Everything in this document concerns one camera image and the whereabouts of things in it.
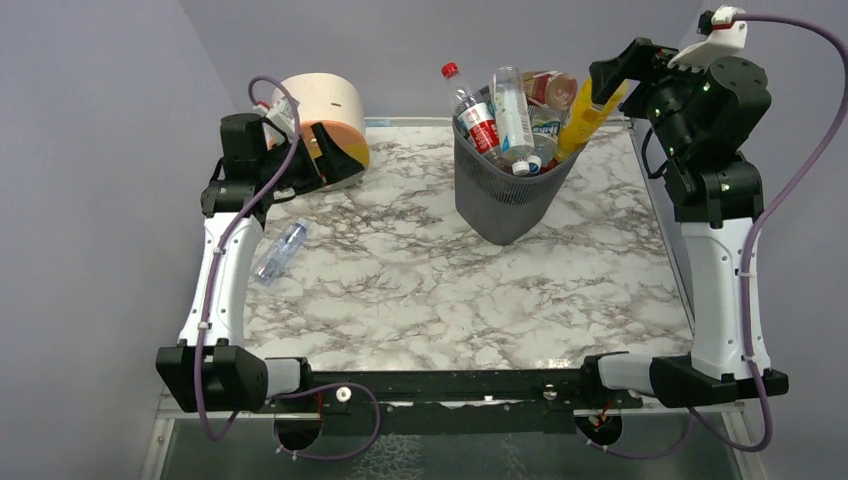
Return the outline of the grey mesh waste bin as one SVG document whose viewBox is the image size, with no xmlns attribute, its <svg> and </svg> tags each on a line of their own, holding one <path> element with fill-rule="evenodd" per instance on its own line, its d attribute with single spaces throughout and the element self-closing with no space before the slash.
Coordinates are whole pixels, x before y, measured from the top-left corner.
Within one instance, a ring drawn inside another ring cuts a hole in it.
<svg viewBox="0 0 848 480">
<path fill-rule="evenodd" d="M 492 244 L 508 245 L 545 216 L 577 158 L 577 150 L 542 174 L 515 176 L 477 152 L 459 120 L 459 103 L 470 96 L 484 103 L 489 89 L 464 86 L 451 92 L 454 134 L 455 207 L 466 223 Z"/>
</svg>

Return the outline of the clear bottle red label front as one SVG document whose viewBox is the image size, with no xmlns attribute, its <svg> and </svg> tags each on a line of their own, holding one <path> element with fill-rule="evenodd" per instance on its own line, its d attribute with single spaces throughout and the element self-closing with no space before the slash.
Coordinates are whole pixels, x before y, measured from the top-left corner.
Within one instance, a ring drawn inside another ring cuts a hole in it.
<svg viewBox="0 0 848 480">
<path fill-rule="evenodd" d="M 441 73 L 449 88 L 453 114 L 464 136 L 478 154 L 504 171 L 507 163 L 500 154 L 496 123 L 488 104 L 463 78 L 456 63 L 446 63 Z"/>
</svg>

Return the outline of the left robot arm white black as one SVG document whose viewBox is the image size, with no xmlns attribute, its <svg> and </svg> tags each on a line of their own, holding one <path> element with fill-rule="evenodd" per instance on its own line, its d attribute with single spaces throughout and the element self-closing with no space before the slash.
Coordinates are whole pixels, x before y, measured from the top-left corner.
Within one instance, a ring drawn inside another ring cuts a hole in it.
<svg viewBox="0 0 848 480">
<path fill-rule="evenodd" d="M 369 163 L 361 131 L 306 121 L 300 133 L 256 113 L 222 118 L 223 155 L 201 194 L 203 260 L 189 314 L 155 366 L 179 407 L 257 411 L 267 398 L 299 388 L 303 362 L 247 351 L 244 308 L 251 265 L 275 193 L 303 195 L 356 182 Z"/>
</svg>

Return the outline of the clear bottle small label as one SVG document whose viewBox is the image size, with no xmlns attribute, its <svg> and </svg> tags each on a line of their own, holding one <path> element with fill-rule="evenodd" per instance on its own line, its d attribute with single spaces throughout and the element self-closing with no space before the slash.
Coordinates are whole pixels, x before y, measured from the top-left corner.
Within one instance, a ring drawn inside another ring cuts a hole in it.
<svg viewBox="0 0 848 480">
<path fill-rule="evenodd" d="M 529 174 L 543 174 L 556 166 L 554 154 L 567 112 L 547 107 L 530 106 L 529 118 L 534 152 L 526 159 Z"/>
</svg>

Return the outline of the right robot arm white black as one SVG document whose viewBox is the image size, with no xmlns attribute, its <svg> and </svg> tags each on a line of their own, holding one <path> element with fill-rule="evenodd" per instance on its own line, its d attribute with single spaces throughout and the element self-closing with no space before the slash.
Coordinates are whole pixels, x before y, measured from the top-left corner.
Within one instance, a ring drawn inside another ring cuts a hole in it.
<svg viewBox="0 0 848 480">
<path fill-rule="evenodd" d="M 764 202 L 761 175 L 741 147 L 771 105 L 767 75 L 730 53 L 703 67 L 676 67 L 674 56 L 673 48 L 637 38 L 589 71 L 594 100 L 636 82 L 621 110 L 647 120 L 666 155 L 663 180 L 692 274 L 693 348 L 679 356 L 591 356 L 582 380 L 601 393 L 631 390 L 670 408 L 780 396 L 789 379 L 766 352 L 755 262 L 745 252 Z"/>
</svg>

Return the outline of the yellow drink bottle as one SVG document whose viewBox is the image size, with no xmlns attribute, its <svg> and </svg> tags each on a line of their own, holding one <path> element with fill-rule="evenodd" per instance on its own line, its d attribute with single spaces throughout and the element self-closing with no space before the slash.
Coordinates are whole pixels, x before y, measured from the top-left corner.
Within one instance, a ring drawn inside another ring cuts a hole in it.
<svg viewBox="0 0 848 480">
<path fill-rule="evenodd" d="M 606 121 L 624 99 L 629 83 L 624 80 L 608 101 L 592 102 L 592 80 L 586 79 L 571 109 L 567 125 L 561 130 L 554 158 L 564 163 L 568 157 L 583 147 L 594 132 Z"/>
</svg>

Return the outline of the clear bottle blue cap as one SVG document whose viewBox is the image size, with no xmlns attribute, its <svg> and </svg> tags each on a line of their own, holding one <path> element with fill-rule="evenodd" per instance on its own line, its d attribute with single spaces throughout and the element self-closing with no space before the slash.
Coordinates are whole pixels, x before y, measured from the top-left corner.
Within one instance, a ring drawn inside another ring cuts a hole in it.
<svg viewBox="0 0 848 480">
<path fill-rule="evenodd" d="M 264 286 L 272 285 L 284 273 L 293 257 L 306 243 L 309 222 L 298 219 L 274 240 L 255 263 L 253 274 Z"/>
</svg>

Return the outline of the clear bottle white blue label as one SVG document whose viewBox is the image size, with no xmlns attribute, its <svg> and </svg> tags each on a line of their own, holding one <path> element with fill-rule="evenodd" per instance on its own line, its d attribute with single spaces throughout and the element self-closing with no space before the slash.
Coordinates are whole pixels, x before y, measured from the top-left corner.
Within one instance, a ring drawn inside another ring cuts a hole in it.
<svg viewBox="0 0 848 480">
<path fill-rule="evenodd" d="M 525 159 L 535 149 L 522 74 L 515 67 L 501 67 L 490 88 L 502 156 L 510 161 Z"/>
</svg>

